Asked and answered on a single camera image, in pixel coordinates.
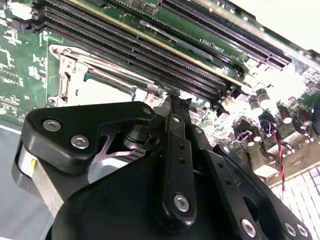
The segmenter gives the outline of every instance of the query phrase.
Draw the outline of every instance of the electrolytic capacitor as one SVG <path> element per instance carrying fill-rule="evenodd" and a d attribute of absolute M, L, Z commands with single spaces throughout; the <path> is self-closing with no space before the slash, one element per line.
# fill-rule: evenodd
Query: electrolytic capacitor
<path fill-rule="evenodd" d="M 307 110 L 301 110 L 298 113 L 298 118 L 302 122 L 303 125 L 305 125 L 305 126 L 312 125 L 312 120 L 311 120 L 311 117 L 310 117 L 309 113 L 307 112 Z"/>
<path fill-rule="evenodd" d="M 285 106 L 280 106 L 278 109 L 283 123 L 290 124 L 292 122 L 292 117 L 290 116 L 288 108 Z"/>
<path fill-rule="evenodd" d="M 259 103 L 257 97 L 251 97 L 249 99 L 249 104 L 250 104 L 250 108 L 251 108 L 252 114 L 255 117 L 260 116 L 264 112 L 264 110 L 260 106 L 260 103 Z"/>
<path fill-rule="evenodd" d="M 259 132 L 259 128 L 257 126 L 252 126 L 251 127 L 251 132 L 252 132 L 252 137 L 254 142 L 260 142 L 261 141 L 261 136 Z"/>
<path fill-rule="evenodd" d="M 270 97 L 265 89 L 261 88 L 261 89 L 257 90 L 256 94 L 257 94 L 260 106 L 263 109 L 268 109 L 268 108 L 272 107 L 271 106 L 272 102 L 271 102 Z"/>
<path fill-rule="evenodd" d="M 246 143 L 248 147 L 252 147 L 253 145 L 255 145 L 254 136 L 252 134 L 246 138 Z"/>

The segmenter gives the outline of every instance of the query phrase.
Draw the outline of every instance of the gray surface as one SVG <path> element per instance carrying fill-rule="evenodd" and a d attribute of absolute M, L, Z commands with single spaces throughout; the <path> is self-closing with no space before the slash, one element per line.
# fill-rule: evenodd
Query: gray surface
<path fill-rule="evenodd" d="M 20 135 L 1 126 L 20 130 L 0 121 L 0 238 L 43 240 L 52 224 L 47 206 L 17 187 L 11 168 Z"/>

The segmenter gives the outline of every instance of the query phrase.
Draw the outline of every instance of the motherboard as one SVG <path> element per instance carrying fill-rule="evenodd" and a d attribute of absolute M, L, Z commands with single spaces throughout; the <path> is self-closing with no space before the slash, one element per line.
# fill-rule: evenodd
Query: motherboard
<path fill-rule="evenodd" d="M 0 0 L 0 119 L 177 93 L 264 178 L 316 137 L 319 63 L 227 0 Z"/>

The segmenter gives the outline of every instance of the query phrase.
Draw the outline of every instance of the round screw head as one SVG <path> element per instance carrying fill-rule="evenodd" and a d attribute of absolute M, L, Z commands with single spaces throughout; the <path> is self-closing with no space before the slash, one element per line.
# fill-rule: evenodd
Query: round screw head
<path fill-rule="evenodd" d="M 54 119 L 47 119 L 42 123 L 42 126 L 45 130 L 50 132 L 57 132 L 61 129 L 61 124 Z"/>
<path fill-rule="evenodd" d="M 173 117 L 173 120 L 175 120 L 177 123 L 181 122 L 181 120 L 179 118 L 177 118 L 176 116 Z"/>
<path fill-rule="evenodd" d="M 176 194 L 173 197 L 174 205 L 181 211 L 181 212 L 187 212 L 190 208 L 189 202 L 186 199 L 185 196 L 181 194 Z"/>
<path fill-rule="evenodd" d="M 229 150 L 229 148 L 227 146 L 223 146 L 222 149 L 226 154 L 230 153 L 230 150 Z"/>
<path fill-rule="evenodd" d="M 143 111 L 144 111 L 146 114 L 151 114 L 151 111 L 150 111 L 148 108 L 144 108 Z"/>
<path fill-rule="evenodd" d="M 297 235 L 296 230 L 289 223 L 285 222 L 284 227 L 291 236 L 295 237 Z"/>
<path fill-rule="evenodd" d="M 241 226 L 246 234 L 248 234 L 251 238 L 254 238 L 256 236 L 256 229 L 250 221 L 248 221 L 247 219 L 242 219 Z"/>
<path fill-rule="evenodd" d="M 199 128 L 199 127 L 195 127 L 195 131 L 198 133 L 198 134 L 202 134 L 202 130 Z"/>
<path fill-rule="evenodd" d="M 85 136 L 76 135 L 71 138 L 71 144 L 77 149 L 86 149 L 89 147 L 89 140 Z"/>
<path fill-rule="evenodd" d="M 308 237 L 307 230 L 303 226 L 301 226 L 300 224 L 297 224 L 296 226 L 299 229 L 299 232 L 301 233 L 301 235 L 307 238 Z"/>

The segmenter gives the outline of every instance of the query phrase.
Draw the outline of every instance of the black arm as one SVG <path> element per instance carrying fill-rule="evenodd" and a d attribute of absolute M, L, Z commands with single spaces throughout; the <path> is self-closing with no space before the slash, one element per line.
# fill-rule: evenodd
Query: black arm
<path fill-rule="evenodd" d="M 188 101 L 162 107 L 165 117 L 141 102 L 28 114 L 12 175 L 55 216 L 49 237 L 312 239 L 232 149 L 211 147 Z M 136 150 L 145 156 L 89 184 L 92 162 Z"/>

